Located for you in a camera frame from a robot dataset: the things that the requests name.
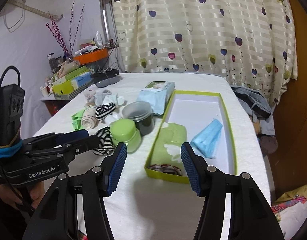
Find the black white striped sock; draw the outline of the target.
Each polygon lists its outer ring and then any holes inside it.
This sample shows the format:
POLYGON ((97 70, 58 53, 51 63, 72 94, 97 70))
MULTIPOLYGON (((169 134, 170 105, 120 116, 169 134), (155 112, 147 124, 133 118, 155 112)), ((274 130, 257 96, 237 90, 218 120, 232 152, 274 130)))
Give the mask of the black white striped sock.
POLYGON ((103 127, 102 129, 98 130, 95 135, 100 139, 100 142, 98 147, 93 149, 92 152, 99 156, 113 154, 115 145, 113 143, 109 127, 103 127))

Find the striped tray with boxes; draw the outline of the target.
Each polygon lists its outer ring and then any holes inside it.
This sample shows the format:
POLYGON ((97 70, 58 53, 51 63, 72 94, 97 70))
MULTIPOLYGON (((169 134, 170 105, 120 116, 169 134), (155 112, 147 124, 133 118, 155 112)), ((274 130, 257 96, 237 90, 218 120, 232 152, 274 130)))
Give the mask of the striped tray with boxes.
POLYGON ((72 100, 73 98, 75 98, 75 96, 77 96, 77 94, 81 93, 82 91, 84 91, 86 88, 88 88, 92 84, 93 84, 93 80, 91 79, 89 82, 87 82, 86 84, 82 85, 78 89, 74 90, 70 94, 66 94, 66 95, 57 95, 57 94, 55 94, 55 99, 56 100, 72 100))

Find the wet wipes pack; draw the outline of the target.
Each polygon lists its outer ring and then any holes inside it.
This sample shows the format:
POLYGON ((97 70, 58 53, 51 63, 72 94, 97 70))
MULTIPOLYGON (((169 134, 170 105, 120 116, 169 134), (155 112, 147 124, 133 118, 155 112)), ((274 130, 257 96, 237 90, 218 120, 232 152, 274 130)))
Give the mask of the wet wipes pack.
POLYGON ((174 90, 172 81, 151 81, 140 91, 137 101, 148 102, 153 114, 163 115, 174 90))

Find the clear jar dark contents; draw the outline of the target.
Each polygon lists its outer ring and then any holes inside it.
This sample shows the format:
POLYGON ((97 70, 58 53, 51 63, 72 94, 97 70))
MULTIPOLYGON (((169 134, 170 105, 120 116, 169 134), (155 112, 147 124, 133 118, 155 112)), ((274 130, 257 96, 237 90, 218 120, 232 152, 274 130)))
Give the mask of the clear jar dark contents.
POLYGON ((134 121, 142 137, 154 129, 153 113, 148 102, 136 101, 126 105, 122 110, 122 116, 134 121))

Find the green lidded jar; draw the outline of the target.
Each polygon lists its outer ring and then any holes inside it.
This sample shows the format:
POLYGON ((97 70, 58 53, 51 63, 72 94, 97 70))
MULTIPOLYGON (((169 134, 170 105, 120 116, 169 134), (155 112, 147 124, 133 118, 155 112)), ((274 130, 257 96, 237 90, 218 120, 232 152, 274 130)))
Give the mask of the green lidded jar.
POLYGON ((123 142, 128 153, 135 152, 141 145, 140 131, 133 120, 119 119, 113 122, 110 126, 110 133, 114 144, 123 142))

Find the green towel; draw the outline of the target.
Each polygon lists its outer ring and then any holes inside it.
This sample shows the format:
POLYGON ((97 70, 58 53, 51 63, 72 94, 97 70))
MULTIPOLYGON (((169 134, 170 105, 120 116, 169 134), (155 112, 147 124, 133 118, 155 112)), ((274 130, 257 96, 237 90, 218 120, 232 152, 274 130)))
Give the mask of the green towel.
POLYGON ((153 146, 149 169, 184 176, 181 145, 187 140, 186 128, 174 122, 164 122, 153 146))

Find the white cloth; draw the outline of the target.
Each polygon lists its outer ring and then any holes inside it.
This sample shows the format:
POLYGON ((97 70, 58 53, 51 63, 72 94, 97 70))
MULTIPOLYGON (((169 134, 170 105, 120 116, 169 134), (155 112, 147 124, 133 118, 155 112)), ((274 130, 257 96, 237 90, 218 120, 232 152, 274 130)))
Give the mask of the white cloth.
POLYGON ((105 117, 104 122, 108 126, 111 126, 113 122, 118 121, 119 119, 122 119, 122 116, 119 113, 113 112, 105 117))

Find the green white shallow box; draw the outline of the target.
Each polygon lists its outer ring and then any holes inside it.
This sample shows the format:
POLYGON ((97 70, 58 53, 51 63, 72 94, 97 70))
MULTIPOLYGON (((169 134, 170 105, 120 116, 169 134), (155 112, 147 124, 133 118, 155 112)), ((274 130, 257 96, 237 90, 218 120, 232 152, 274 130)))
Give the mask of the green white shallow box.
POLYGON ((171 122, 183 125, 187 131, 187 139, 191 141, 214 119, 217 119, 223 128, 215 149, 215 159, 206 161, 224 173, 237 175, 235 141, 226 105, 220 93, 175 90, 159 128, 171 122))

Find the red clear plastic packet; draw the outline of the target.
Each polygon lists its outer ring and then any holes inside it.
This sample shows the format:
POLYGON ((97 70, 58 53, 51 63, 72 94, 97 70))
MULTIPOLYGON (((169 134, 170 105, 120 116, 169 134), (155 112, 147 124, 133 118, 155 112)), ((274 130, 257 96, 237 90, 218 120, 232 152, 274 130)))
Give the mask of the red clear plastic packet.
POLYGON ((84 92, 84 96, 86 98, 86 105, 92 106, 94 105, 94 95, 96 94, 96 91, 94 90, 88 90, 84 92))

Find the cream bandage sock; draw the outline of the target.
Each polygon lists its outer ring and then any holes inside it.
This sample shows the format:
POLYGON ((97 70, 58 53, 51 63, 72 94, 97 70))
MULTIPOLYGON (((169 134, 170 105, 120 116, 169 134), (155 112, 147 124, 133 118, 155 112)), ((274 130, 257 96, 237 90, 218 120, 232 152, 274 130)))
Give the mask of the cream bandage sock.
POLYGON ((81 127, 84 129, 93 129, 96 127, 98 121, 95 116, 96 107, 88 107, 83 112, 81 118, 81 127))

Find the green carton box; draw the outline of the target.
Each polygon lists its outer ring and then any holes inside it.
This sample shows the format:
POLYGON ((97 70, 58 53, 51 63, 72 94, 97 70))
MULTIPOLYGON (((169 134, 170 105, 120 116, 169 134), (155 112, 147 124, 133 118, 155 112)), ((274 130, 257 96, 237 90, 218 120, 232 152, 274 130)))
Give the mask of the green carton box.
POLYGON ((89 72, 89 68, 83 66, 53 82, 53 93, 57 95, 70 94, 75 90, 71 83, 72 79, 86 72, 89 72))

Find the blue tissue box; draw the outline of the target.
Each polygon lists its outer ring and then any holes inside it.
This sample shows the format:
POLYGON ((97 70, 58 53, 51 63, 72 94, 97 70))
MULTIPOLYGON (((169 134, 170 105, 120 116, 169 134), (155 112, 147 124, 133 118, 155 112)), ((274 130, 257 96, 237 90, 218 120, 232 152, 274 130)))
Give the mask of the blue tissue box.
POLYGON ((82 85, 86 84, 91 80, 91 73, 85 72, 71 79, 70 83, 74 90, 78 89, 82 85))

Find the bright green sock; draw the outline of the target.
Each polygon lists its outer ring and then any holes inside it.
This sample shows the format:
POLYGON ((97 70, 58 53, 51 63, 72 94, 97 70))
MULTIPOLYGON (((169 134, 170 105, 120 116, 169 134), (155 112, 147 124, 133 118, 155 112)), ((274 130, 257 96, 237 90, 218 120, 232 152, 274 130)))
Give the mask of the bright green sock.
POLYGON ((83 118, 83 114, 85 110, 86 109, 84 108, 72 115, 72 126, 73 126, 74 131, 79 131, 83 129, 82 118, 83 118))

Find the blue face mask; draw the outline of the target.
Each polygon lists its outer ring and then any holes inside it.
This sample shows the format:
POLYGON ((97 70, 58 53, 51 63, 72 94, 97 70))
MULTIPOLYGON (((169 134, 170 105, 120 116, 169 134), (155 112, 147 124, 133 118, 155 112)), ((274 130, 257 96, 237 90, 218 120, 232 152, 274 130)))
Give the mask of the blue face mask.
POLYGON ((222 127, 219 120, 213 119, 207 127, 193 137, 190 145, 198 149, 205 158, 215 159, 222 127))

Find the grey sock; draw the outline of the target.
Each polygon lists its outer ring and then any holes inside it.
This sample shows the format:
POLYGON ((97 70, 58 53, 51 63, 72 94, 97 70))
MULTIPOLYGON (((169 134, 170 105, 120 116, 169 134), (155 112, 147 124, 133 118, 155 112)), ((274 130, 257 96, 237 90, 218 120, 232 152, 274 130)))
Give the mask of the grey sock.
POLYGON ((100 91, 97 91, 97 92, 94 94, 94 104, 95 104, 96 106, 100 106, 100 105, 103 103, 105 97, 106 97, 107 95, 111 95, 111 94, 112 94, 111 91, 110 91, 110 90, 107 90, 107 89, 102 89, 102 90, 100 90, 100 91))

